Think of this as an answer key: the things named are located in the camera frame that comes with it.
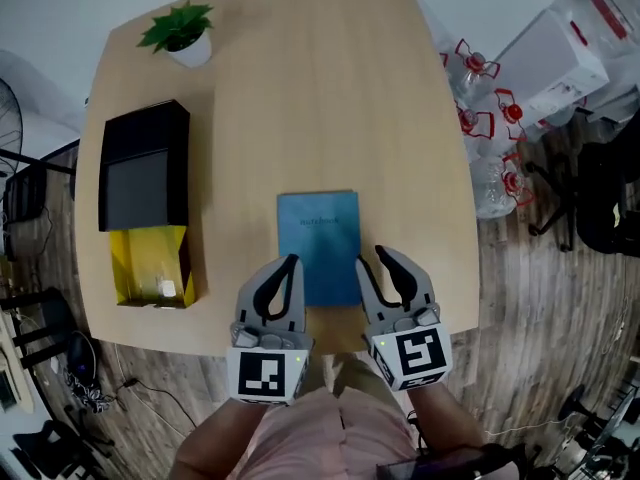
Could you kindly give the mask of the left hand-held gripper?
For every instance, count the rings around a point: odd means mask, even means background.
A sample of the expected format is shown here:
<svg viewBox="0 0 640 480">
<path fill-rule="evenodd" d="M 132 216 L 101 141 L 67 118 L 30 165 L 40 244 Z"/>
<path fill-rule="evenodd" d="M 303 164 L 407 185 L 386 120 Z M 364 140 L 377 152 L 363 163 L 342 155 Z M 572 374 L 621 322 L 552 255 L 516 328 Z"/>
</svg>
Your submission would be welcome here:
<svg viewBox="0 0 640 480">
<path fill-rule="evenodd" d="M 277 295 L 282 296 L 281 309 L 271 313 Z M 305 331 L 305 295 L 297 255 L 267 263 L 241 286 L 236 320 L 226 354 L 229 396 L 256 404 L 293 402 L 314 347 L 311 336 L 299 333 Z M 282 330 L 248 325 L 279 325 Z"/>
</svg>

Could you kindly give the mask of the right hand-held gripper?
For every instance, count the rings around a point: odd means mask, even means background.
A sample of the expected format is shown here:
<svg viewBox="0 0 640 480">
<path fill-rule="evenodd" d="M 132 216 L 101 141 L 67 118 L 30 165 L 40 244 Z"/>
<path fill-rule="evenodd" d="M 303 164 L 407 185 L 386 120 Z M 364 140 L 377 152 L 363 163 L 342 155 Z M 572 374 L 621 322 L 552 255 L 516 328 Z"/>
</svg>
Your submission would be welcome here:
<svg viewBox="0 0 640 480">
<path fill-rule="evenodd" d="M 376 245 L 380 263 L 389 273 L 399 302 L 386 300 L 368 262 L 355 261 L 364 312 L 371 324 L 365 331 L 368 351 L 391 391 L 407 391 L 442 381 L 452 370 L 451 339 L 433 301 L 428 273 L 405 254 Z M 390 311 L 412 313 L 390 319 Z"/>
</svg>

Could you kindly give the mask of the blue notebook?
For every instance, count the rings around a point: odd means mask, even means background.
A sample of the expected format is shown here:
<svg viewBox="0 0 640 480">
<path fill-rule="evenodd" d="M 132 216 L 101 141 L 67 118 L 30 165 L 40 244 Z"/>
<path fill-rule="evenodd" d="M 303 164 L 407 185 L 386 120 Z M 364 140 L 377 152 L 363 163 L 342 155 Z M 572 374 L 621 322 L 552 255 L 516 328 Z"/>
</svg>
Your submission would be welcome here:
<svg viewBox="0 0 640 480">
<path fill-rule="evenodd" d="M 279 253 L 295 254 L 308 307 L 356 306 L 355 261 L 361 253 L 359 198 L 354 191 L 277 197 Z"/>
</svg>

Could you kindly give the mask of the black and yellow tray box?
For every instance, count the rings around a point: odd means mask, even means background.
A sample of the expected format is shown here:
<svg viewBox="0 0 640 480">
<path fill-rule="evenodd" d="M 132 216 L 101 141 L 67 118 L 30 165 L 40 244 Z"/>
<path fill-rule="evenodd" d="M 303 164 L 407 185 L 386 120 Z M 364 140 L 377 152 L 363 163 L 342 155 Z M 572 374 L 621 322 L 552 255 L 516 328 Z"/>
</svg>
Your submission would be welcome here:
<svg viewBox="0 0 640 480">
<path fill-rule="evenodd" d="M 188 244 L 190 114 L 169 100 L 104 126 L 98 228 L 109 236 L 117 303 L 186 309 L 196 299 Z"/>
</svg>

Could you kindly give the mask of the person's right forearm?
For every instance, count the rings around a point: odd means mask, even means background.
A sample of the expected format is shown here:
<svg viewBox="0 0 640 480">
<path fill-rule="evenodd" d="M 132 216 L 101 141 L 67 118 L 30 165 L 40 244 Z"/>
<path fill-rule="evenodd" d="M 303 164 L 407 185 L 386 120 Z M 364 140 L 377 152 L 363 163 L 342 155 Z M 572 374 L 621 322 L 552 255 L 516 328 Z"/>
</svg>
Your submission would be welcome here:
<svg viewBox="0 0 640 480">
<path fill-rule="evenodd" d="M 408 396 L 427 447 L 417 463 L 421 472 L 460 472 L 486 459 L 483 429 L 443 384 L 409 390 Z"/>
</svg>

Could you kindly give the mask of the person's left forearm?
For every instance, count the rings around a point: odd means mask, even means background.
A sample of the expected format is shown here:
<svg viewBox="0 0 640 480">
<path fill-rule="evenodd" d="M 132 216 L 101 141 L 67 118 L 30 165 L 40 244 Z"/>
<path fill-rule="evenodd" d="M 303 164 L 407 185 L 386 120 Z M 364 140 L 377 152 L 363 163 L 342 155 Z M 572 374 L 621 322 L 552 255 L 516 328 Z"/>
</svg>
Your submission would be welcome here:
<svg viewBox="0 0 640 480">
<path fill-rule="evenodd" d="M 266 405 L 228 399 L 180 445 L 169 480 L 225 480 L 266 412 Z"/>
</svg>

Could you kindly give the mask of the black office chair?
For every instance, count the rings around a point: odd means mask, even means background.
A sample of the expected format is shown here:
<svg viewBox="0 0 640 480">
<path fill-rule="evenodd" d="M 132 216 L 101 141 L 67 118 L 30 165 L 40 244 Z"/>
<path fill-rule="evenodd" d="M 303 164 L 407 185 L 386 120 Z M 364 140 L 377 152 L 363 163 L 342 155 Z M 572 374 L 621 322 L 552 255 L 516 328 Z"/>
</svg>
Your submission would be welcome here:
<svg viewBox="0 0 640 480">
<path fill-rule="evenodd" d="M 90 429 L 85 408 L 64 412 L 68 423 L 50 419 L 38 432 L 14 434 L 11 453 L 33 480 L 107 480 L 96 454 L 109 459 L 115 442 Z"/>
<path fill-rule="evenodd" d="M 542 226 L 528 226 L 532 236 L 546 234 L 561 218 L 567 219 L 570 252 L 580 238 L 602 254 L 640 258 L 640 209 L 627 205 L 627 186 L 640 181 L 640 109 L 607 143 L 587 143 L 577 155 L 577 171 L 569 156 L 558 153 L 546 168 L 527 162 L 525 169 L 543 179 L 559 197 L 559 206 Z"/>
</svg>

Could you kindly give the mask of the person's khaki trousers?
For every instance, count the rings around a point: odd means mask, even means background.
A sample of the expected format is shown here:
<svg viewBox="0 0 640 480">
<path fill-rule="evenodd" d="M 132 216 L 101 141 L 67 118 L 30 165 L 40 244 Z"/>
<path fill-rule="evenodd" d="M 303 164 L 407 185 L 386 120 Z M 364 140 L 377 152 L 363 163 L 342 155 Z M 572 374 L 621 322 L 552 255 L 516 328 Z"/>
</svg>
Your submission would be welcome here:
<svg viewBox="0 0 640 480">
<path fill-rule="evenodd" d="M 334 374 L 332 388 L 326 382 L 326 359 L 330 360 L 330 370 Z M 384 380 L 366 362 L 354 353 L 338 353 L 333 358 L 317 355 L 310 357 L 296 397 L 301 398 L 318 389 L 326 389 L 335 398 L 340 398 L 347 388 L 380 401 L 387 400 L 390 395 Z"/>
</svg>

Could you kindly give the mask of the person's pink shirt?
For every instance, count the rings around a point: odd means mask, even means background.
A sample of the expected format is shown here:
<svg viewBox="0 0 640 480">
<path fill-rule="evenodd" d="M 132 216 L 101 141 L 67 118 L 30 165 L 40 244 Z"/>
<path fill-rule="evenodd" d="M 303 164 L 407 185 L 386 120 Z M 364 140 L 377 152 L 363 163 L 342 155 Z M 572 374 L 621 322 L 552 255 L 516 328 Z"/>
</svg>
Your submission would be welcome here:
<svg viewBox="0 0 640 480">
<path fill-rule="evenodd" d="M 373 480 L 376 467 L 413 459 L 405 416 L 373 396 L 325 388 L 266 413 L 227 480 Z"/>
</svg>

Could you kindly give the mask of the black rounded floor device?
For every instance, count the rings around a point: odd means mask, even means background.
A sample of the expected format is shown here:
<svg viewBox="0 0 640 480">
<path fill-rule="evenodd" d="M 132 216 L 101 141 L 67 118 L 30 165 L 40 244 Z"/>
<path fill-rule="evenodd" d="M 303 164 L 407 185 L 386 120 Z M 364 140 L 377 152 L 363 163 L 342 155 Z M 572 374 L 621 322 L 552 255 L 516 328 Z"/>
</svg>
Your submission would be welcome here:
<svg viewBox="0 0 640 480">
<path fill-rule="evenodd" d="M 98 359 L 94 340 L 81 331 L 73 331 L 68 340 L 67 370 L 81 384 L 93 384 L 97 379 Z"/>
</svg>

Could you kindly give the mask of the black round stand base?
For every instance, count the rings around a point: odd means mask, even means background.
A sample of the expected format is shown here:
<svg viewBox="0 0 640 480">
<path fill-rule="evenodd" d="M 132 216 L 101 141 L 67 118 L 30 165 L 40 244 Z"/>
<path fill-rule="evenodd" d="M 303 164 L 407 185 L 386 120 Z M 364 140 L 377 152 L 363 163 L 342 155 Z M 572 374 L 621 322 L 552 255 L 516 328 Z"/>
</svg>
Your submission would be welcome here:
<svg viewBox="0 0 640 480">
<path fill-rule="evenodd" d="M 589 411 L 581 403 L 582 397 L 585 393 L 585 389 L 585 385 L 580 384 L 569 394 L 558 412 L 559 421 L 566 420 L 574 413 L 584 416 L 589 415 Z"/>
</svg>

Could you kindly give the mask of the black flat floor rack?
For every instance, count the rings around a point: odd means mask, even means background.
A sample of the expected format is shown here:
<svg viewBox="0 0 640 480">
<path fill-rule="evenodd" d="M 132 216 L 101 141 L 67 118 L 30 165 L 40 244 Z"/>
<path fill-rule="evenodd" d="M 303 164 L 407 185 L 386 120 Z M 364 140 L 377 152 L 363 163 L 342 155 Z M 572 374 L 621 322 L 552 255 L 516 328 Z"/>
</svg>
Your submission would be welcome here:
<svg viewBox="0 0 640 480">
<path fill-rule="evenodd" d="M 30 166 L 11 176 L 3 193 L 2 205 L 7 224 L 40 217 L 46 203 L 47 171 Z"/>
</svg>

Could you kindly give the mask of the side desk with black legs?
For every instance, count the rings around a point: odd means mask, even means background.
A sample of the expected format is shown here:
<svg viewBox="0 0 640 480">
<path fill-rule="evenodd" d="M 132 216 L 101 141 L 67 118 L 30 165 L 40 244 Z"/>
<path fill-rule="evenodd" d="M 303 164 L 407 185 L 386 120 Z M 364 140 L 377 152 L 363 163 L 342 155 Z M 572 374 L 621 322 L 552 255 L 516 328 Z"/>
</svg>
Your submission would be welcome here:
<svg viewBox="0 0 640 480">
<path fill-rule="evenodd" d="M 14 310 L 37 306 L 44 326 L 22 333 L 14 327 Z M 65 353 L 77 328 L 69 304 L 56 288 L 0 299 L 0 374 L 5 374 L 18 407 L 35 412 L 28 373 L 40 363 Z"/>
</svg>

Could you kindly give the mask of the green plant in white pot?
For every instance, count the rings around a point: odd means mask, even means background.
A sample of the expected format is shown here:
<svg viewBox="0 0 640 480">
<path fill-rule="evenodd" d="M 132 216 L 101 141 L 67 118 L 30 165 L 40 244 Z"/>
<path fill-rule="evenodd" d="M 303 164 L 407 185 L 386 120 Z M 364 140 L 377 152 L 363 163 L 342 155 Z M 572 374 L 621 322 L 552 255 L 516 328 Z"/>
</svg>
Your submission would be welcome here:
<svg viewBox="0 0 640 480">
<path fill-rule="evenodd" d="M 137 46 L 152 48 L 154 54 L 164 51 L 187 68 L 203 66 L 212 56 L 209 14 L 213 10 L 210 4 L 192 4 L 190 0 L 171 6 L 167 14 L 152 18 L 152 26 L 141 34 Z"/>
</svg>

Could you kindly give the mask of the black standing fan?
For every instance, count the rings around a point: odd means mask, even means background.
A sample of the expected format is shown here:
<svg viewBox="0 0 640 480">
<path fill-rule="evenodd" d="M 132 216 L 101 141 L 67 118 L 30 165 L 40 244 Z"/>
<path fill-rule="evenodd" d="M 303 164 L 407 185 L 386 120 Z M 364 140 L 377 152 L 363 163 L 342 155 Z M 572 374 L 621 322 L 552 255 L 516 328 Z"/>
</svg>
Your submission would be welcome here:
<svg viewBox="0 0 640 480">
<path fill-rule="evenodd" d="M 21 163 L 75 175 L 73 168 L 24 155 L 23 135 L 24 123 L 18 99 L 12 88 L 0 78 L 0 179 L 15 175 Z"/>
</svg>

